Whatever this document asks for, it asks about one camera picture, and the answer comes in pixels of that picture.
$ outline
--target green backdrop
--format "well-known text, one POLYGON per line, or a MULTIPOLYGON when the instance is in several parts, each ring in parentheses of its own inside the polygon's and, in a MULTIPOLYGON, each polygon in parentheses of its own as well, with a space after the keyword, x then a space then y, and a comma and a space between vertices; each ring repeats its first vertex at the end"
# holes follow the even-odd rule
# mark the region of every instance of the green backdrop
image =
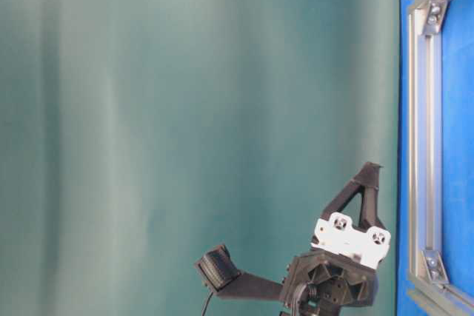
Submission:
POLYGON ((0 8, 0 315, 197 315, 221 242, 281 280, 365 161, 393 246, 343 315, 394 315, 398 0, 0 8))

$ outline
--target metal corner bracket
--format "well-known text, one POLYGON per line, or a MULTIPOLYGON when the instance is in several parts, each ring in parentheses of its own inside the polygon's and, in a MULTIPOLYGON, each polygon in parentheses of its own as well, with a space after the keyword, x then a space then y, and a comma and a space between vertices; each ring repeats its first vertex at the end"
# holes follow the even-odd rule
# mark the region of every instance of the metal corner bracket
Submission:
POLYGON ((409 52, 409 278, 429 315, 474 315, 442 260, 441 34, 450 0, 413 0, 409 52))

